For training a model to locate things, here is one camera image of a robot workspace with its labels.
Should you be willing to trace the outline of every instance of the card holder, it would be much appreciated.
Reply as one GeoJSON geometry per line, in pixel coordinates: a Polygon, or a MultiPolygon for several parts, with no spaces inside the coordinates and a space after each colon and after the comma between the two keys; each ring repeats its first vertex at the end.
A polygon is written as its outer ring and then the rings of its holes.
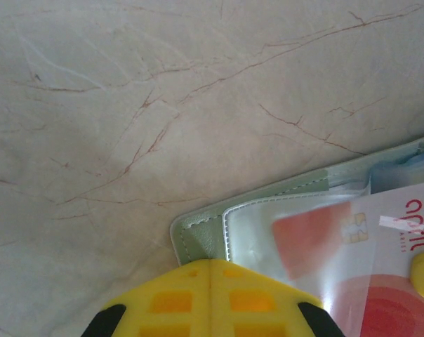
{"type": "Polygon", "coordinates": [[[172,222],[170,229],[178,262],[184,265],[202,258],[226,259],[222,216],[227,209],[233,206],[266,197],[323,192],[336,185],[363,181],[367,178],[373,165],[382,161],[401,163],[421,152],[424,152],[424,138],[342,164],[281,180],[179,216],[172,222]]]}

